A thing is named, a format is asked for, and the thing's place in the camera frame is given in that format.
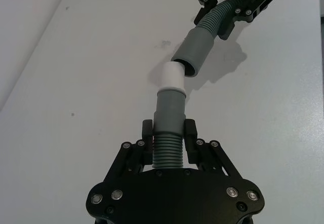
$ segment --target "gray plastic pipe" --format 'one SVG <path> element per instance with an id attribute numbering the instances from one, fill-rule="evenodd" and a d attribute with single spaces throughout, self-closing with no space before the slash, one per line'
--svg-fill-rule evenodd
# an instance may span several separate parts
<path id="1" fill-rule="evenodd" d="M 183 167 L 184 76 L 195 76 L 214 45 L 223 20 L 244 0 L 226 0 L 206 14 L 164 65 L 153 126 L 153 167 Z"/>
<path id="2" fill-rule="evenodd" d="M 214 45 L 214 39 L 223 20 L 243 2 L 244 0 L 226 0 L 221 2 L 206 14 L 199 24 L 188 33 L 172 57 L 172 61 L 178 61 L 185 65 L 186 76 L 194 77 L 198 74 Z"/>

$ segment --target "black robotic gripper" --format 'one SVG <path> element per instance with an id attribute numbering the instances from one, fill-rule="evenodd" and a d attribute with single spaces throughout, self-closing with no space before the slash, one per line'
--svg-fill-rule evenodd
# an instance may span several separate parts
<path id="1" fill-rule="evenodd" d="M 142 139 L 124 142 L 103 182 L 94 186 L 86 208 L 96 224 L 252 224 L 264 207 L 259 188 L 243 179 L 217 141 L 197 138 L 195 121 L 185 120 L 190 168 L 153 169 L 152 120 Z"/>

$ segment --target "hose cuff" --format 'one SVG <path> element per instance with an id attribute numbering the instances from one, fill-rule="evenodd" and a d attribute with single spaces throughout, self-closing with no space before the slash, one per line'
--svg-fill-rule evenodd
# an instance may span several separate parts
<path id="1" fill-rule="evenodd" d="M 194 77 L 214 45 L 214 38 L 209 31 L 202 27 L 192 29 L 175 55 L 172 61 L 177 61 L 185 66 L 185 75 Z"/>

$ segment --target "white table surface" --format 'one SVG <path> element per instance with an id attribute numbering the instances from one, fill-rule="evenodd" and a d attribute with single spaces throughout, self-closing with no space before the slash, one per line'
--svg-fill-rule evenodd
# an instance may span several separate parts
<path id="1" fill-rule="evenodd" d="M 85 201 L 155 111 L 197 0 L 62 0 L 0 114 L 0 222 L 93 223 Z M 255 223 L 322 223 L 319 0 L 275 0 L 216 40 L 186 115 L 265 197 Z"/>

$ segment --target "screw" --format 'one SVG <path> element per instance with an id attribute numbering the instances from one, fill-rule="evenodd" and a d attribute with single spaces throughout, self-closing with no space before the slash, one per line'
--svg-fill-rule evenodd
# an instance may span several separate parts
<path id="1" fill-rule="evenodd" d="M 145 142 L 143 142 L 143 141 L 139 141 L 137 144 L 138 144 L 139 146 L 143 146 L 143 145 L 145 145 Z"/>
<path id="2" fill-rule="evenodd" d="M 247 191 L 248 198 L 253 201 L 257 201 L 259 199 L 258 195 L 253 191 Z"/>
<path id="3" fill-rule="evenodd" d="M 123 148 L 128 149 L 129 147 L 131 147 L 131 144 L 129 144 L 129 143 L 123 144 Z"/>
<path id="4" fill-rule="evenodd" d="M 197 144 L 199 144 L 199 145 L 202 145 L 202 144 L 204 144 L 204 142 L 203 142 L 202 140 L 200 140 L 200 139 L 199 139 L 199 140 L 197 140 L 197 141 L 196 141 L 196 143 L 197 143 Z"/>
<path id="5" fill-rule="evenodd" d="M 218 146 L 218 142 L 216 142 L 216 141 L 212 141 L 212 142 L 211 142 L 211 145 L 212 145 L 213 147 L 217 147 L 217 146 Z"/>
<path id="6" fill-rule="evenodd" d="M 232 198 L 235 198 L 235 197 L 238 196 L 238 191 L 235 188 L 233 188 L 233 187 L 227 188 L 226 192 Z"/>
<path id="7" fill-rule="evenodd" d="M 92 204 L 99 204 L 102 201 L 102 195 L 96 194 L 91 197 L 91 203 Z"/>
<path id="8" fill-rule="evenodd" d="M 123 196 L 123 192 L 121 190 L 115 190 L 111 193 L 111 198 L 113 200 L 120 200 Z"/>
<path id="9" fill-rule="evenodd" d="M 156 171 L 155 173 L 158 177 L 161 177 L 162 176 L 162 172 L 160 170 Z"/>
<path id="10" fill-rule="evenodd" d="M 248 207 L 244 202 L 237 202 L 236 207 L 239 211 L 242 211 L 242 212 L 245 212 L 248 210 Z"/>
<path id="11" fill-rule="evenodd" d="M 107 213 L 108 214 L 113 214 L 113 212 L 115 211 L 115 208 L 113 207 L 113 206 L 108 206 L 108 208 L 107 208 Z"/>
<path id="12" fill-rule="evenodd" d="M 184 170 L 184 174 L 189 176 L 191 174 L 191 172 L 190 172 L 190 170 L 186 169 L 186 170 Z"/>

